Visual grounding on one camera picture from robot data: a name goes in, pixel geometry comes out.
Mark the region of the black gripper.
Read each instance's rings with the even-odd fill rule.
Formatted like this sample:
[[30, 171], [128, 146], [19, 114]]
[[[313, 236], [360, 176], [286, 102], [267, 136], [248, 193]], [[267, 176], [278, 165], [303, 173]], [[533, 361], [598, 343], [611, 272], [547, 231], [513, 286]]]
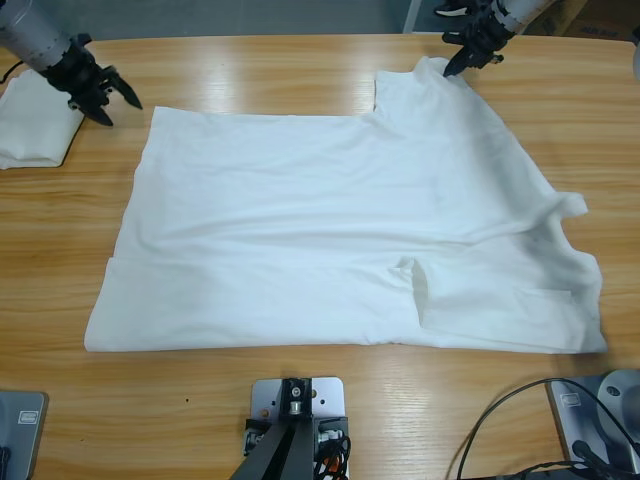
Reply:
[[498, 1], [472, 1], [471, 20], [464, 32], [443, 33], [445, 43], [464, 46], [449, 60], [444, 75], [459, 75], [468, 68], [481, 68], [504, 60], [499, 51], [515, 32], [507, 28], [506, 17], [498, 4]]
[[77, 42], [72, 42], [60, 61], [44, 69], [42, 75], [54, 88], [71, 96], [76, 110], [100, 125], [113, 124], [102, 108], [108, 104], [106, 90], [117, 91], [129, 105], [142, 108], [135, 91], [116, 68], [101, 67]]

